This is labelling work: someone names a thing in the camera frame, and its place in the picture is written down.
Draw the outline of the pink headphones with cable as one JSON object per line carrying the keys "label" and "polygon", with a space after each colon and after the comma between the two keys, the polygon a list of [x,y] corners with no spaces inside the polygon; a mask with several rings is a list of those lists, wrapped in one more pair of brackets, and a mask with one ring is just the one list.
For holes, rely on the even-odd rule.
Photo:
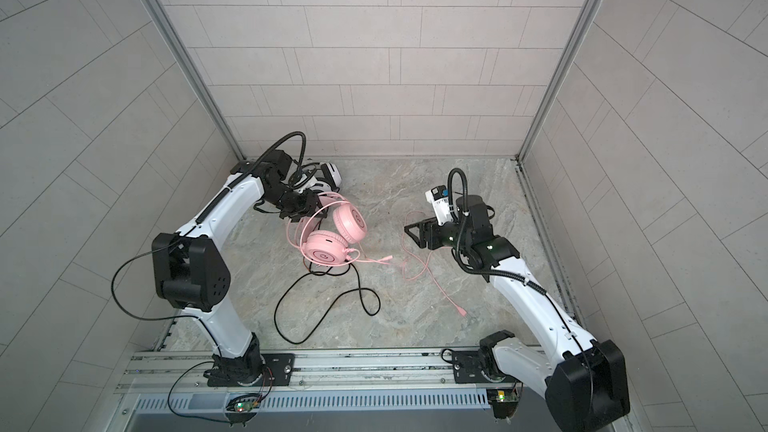
{"label": "pink headphones with cable", "polygon": [[294,228],[286,225],[286,238],[310,263],[326,267],[356,263],[390,265],[393,256],[366,256],[361,242],[368,226],[359,209],[337,192],[320,192],[319,206]]}

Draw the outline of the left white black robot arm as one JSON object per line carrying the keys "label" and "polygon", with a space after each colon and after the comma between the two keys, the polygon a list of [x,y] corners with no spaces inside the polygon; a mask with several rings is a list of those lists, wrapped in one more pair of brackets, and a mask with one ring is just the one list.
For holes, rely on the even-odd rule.
{"label": "left white black robot arm", "polygon": [[301,166],[298,179],[288,176],[291,164],[281,151],[261,163],[239,163],[203,210],[152,242],[157,295],[208,335],[213,366],[204,375],[212,387],[249,386],[266,373],[258,337],[243,324],[228,296],[231,274],[221,246],[255,204],[268,202],[281,216],[298,220],[318,209],[320,193],[341,186],[341,174],[332,163]]}

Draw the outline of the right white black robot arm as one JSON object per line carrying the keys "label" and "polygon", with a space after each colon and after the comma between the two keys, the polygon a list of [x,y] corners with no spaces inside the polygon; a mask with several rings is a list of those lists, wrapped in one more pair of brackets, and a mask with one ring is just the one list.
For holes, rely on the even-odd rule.
{"label": "right white black robot arm", "polygon": [[626,362],[611,340],[598,341],[551,298],[512,243],[494,233],[491,212],[478,195],[454,197],[444,186],[425,194],[434,217],[405,226],[422,249],[450,248],[462,271],[482,277],[517,311],[541,351],[509,331],[481,340],[481,369],[492,379],[512,377],[541,396],[563,431],[598,431],[626,416]]}

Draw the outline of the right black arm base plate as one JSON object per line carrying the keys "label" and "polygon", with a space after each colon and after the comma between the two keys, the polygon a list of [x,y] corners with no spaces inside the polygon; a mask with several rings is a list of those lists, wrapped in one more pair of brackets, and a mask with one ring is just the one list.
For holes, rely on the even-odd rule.
{"label": "right black arm base plate", "polygon": [[487,357],[479,350],[446,349],[454,380],[457,384],[490,384],[496,377],[490,374]]}

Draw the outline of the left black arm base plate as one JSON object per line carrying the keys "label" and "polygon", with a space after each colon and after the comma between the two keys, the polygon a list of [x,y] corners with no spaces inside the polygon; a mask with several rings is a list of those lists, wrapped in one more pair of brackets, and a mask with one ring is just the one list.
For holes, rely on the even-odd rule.
{"label": "left black arm base plate", "polygon": [[294,354],[248,354],[238,358],[213,355],[214,365],[203,373],[209,387],[287,386]]}

